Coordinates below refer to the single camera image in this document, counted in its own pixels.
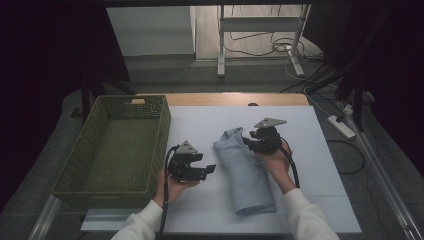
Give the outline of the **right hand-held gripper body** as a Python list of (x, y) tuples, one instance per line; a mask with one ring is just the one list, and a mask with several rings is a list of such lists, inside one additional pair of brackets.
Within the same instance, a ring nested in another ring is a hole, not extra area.
[(286, 120), (268, 117), (256, 123), (254, 125), (256, 131), (261, 132), (263, 136), (261, 139), (256, 139), (258, 147), (253, 150), (262, 154), (274, 154), (282, 144), (281, 136), (276, 127), (286, 123)]

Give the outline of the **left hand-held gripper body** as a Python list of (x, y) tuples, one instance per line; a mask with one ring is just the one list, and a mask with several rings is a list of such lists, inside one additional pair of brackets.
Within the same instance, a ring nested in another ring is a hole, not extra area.
[(192, 155), (199, 153), (188, 141), (179, 145), (168, 163), (169, 175), (179, 181), (205, 180), (205, 174), (200, 173), (201, 168), (192, 167)]

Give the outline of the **light blue tank top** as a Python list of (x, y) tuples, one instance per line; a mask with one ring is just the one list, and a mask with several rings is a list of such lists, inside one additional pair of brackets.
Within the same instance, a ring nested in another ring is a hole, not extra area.
[(228, 175), (235, 214), (274, 213), (276, 206), (262, 161), (243, 142), (243, 128), (223, 132), (213, 143), (218, 160)]

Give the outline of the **green woven basket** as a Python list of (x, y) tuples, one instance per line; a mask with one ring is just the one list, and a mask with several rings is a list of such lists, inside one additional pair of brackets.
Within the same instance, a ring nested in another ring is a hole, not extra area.
[(145, 207), (155, 195), (170, 125), (164, 95), (98, 97), (52, 194), (76, 208)]

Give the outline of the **person's left hand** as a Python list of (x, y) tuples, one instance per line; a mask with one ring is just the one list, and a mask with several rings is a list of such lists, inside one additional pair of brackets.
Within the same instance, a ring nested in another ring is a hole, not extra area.
[(164, 205), (164, 190), (165, 183), (168, 183), (168, 201), (176, 201), (179, 196), (188, 188), (197, 186), (199, 181), (188, 181), (188, 182), (178, 182), (171, 177), (165, 178), (165, 173), (161, 170), (157, 175), (157, 186), (156, 194), (153, 197), (153, 201), (156, 202), (160, 207)]

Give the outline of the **person's right hand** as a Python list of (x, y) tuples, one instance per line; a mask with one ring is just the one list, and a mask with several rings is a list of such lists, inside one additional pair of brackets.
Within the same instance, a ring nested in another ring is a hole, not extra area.
[(289, 160), (281, 150), (277, 150), (273, 155), (257, 153), (257, 156), (264, 162), (266, 169), (283, 195), (296, 188), (295, 183), (289, 176)]

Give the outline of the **white power strip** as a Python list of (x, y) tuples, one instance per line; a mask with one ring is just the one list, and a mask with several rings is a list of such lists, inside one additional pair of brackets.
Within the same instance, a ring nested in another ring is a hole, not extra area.
[(346, 139), (352, 139), (356, 134), (337, 116), (332, 115), (327, 118), (327, 121), (336, 128)]

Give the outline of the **black metal stand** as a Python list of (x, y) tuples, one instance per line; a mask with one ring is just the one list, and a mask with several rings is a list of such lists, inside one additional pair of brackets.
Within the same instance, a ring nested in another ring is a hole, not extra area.
[(363, 90), (362, 78), (359, 75), (347, 75), (343, 78), (335, 92), (337, 100), (347, 100), (350, 94), (353, 94), (353, 121), (360, 132), (363, 132)]
[(91, 100), (90, 96), (97, 98), (99, 96), (107, 95), (105, 83), (112, 85), (114, 88), (123, 91), (128, 95), (135, 95), (136, 91), (126, 86), (120, 81), (114, 80), (113, 78), (100, 74), (100, 73), (88, 73), (81, 78), (81, 104), (80, 108), (74, 108), (70, 117), (81, 118), (86, 121), (91, 111)]

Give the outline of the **white partition panel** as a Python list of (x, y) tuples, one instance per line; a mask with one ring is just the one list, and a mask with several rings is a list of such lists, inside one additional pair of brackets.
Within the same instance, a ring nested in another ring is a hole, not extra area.
[(107, 8), (124, 56), (195, 53), (193, 7)]

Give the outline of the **dark curtain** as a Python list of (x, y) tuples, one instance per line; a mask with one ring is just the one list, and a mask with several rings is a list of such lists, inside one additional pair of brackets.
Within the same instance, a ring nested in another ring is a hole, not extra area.
[(84, 79), (129, 79), (104, 5), (0, 0), (0, 210), (52, 133), (64, 97)]
[(338, 70), (355, 60), (361, 45), (369, 45), (336, 96), (370, 92), (380, 124), (424, 172), (424, 0), (314, 4), (304, 36)]

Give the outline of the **white metal desk frame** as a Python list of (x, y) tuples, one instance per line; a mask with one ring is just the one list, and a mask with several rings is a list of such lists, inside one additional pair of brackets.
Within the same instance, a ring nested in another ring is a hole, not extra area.
[(303, 5), (298, 17), (283, 16), (255, 16), (255, 17), (226, 17), (224, 6), (219, 7), (218, 33), (219, 33), (219, 51), (217, 55), (217, 75), (225, 76), (225, 48), (224, 35), (226, 32), (286, 32), (293, 33), (293, 40), (290, 46), (285, 50), (288, 53), (289, 60), (297, 77), (304, 77), (305, 73), (300, 64), (297, 47), (300, 43), (303, 28), (309, 12), (309, 5)]

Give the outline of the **metal floor rail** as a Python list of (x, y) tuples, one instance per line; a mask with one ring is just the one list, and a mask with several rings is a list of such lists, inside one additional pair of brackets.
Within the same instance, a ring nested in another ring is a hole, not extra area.
[(424, 240), (424, 232), (418, 226), (412, 212), (395, 188), (395, 185), (381, 163), (381, 149), (374, 131), (369, 130), (366, 132), (365, 124), (362, 125), (362, 128), (359, 128), (354, 122), (353, 111), (341, 101), (337, 101), (337, 105), (345, 114), (346, 124), (356, 134), (355, 139), (364, 151), (368, 161), (366, 169), (373, 173), (406, 238), (408, 240)]
[(50, 195), (39, 214), (27, 240), (45, 240), (62, 201)]

